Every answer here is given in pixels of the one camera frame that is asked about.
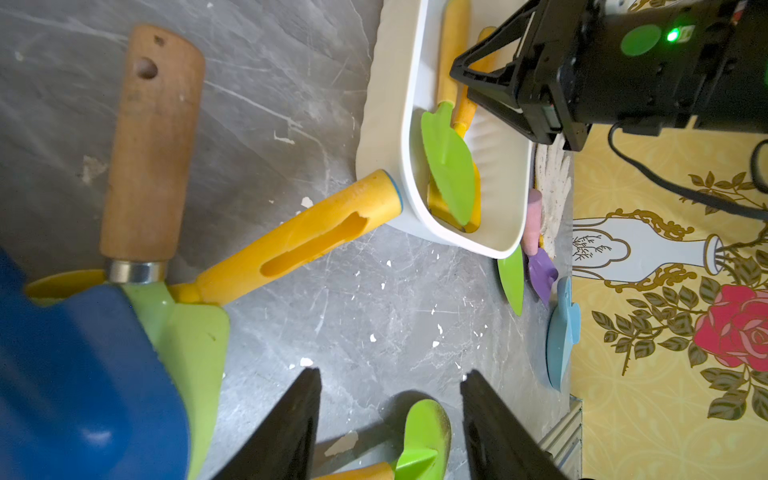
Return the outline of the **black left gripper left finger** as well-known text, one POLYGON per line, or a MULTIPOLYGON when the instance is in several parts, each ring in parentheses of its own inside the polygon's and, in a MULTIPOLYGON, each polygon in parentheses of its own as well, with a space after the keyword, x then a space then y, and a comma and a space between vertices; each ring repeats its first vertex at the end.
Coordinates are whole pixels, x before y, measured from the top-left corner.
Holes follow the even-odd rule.
POLYGON ((308 479, 321 399, 321 373, 306 368, 217 479, 308 479))

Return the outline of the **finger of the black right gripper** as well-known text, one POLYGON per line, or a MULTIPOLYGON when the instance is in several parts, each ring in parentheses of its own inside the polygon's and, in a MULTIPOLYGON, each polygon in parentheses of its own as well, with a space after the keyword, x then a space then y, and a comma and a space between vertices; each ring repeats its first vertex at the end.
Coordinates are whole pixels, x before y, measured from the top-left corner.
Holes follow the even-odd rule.
POLYGON ((552 144, 561 132, 554 94, 547 80, 536 77, 546 62, 537 35, 547 6, 546 1, 526 2, 487 38, 459 55, 450 69, 451 78, 468 88, 470 100, 538 144, 552 144), (483 72, 474 66, 512 43, 516 53, 503 67, 483 72))

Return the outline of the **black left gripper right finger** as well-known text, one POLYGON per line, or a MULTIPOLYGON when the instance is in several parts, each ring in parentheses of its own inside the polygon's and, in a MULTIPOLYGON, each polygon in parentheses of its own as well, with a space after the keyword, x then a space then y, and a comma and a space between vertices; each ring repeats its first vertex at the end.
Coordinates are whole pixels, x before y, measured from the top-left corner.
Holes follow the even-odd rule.
POLYGON ((566 479, 479 371, 467 374, 460 392, 472 480, 566 479))

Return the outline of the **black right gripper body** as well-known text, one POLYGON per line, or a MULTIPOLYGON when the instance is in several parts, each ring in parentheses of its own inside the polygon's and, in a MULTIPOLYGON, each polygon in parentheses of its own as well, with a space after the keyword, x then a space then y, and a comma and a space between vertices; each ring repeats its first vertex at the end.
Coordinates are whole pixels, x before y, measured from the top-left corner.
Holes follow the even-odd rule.
POLYGON ((537 1, 521 65, 522 134, 581 149, 594 125, 765 133, 767 5, 686 1, 606 14, 537 1))

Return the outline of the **green leaf shovel yellow handle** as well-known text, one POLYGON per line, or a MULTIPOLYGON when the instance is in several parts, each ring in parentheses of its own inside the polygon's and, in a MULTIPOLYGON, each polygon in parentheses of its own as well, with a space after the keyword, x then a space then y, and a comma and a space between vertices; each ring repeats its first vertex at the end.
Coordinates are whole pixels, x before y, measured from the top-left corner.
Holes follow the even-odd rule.
POLYGON ((420 128, 431 180, 454 221, 465 227, 475 205, 474 163, 469 147, 452 127, 459 99, 459 85, 450 71, 455 59, 466 50, 471 3, 448 1, 445 5, 439 43, 437 90, 433 112, 425 112, 420 128))

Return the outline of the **blue trowel wooden handle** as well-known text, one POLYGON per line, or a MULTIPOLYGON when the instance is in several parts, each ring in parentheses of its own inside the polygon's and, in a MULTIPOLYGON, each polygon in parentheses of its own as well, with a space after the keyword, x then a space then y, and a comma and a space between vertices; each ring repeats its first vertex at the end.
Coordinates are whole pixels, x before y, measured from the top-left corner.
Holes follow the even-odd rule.
POLYGON ((51 306, 1 259, 1 475, 183 479, 182 399, 132 306, 100 285, 51 306))

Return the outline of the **light green trowel wooden handle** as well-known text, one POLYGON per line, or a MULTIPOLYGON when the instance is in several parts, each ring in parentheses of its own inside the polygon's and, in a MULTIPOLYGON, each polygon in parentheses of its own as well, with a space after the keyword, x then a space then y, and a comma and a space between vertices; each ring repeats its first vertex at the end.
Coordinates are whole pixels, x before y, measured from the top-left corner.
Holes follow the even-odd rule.
POLYGON ((166 283, 179 243, 203 89, 205 59, 175 33, 132 30, 109 168, 100 252, 183 401, 189 426, 185 478, 211 447, 230 334, 220 307, 188 304, 166 283))

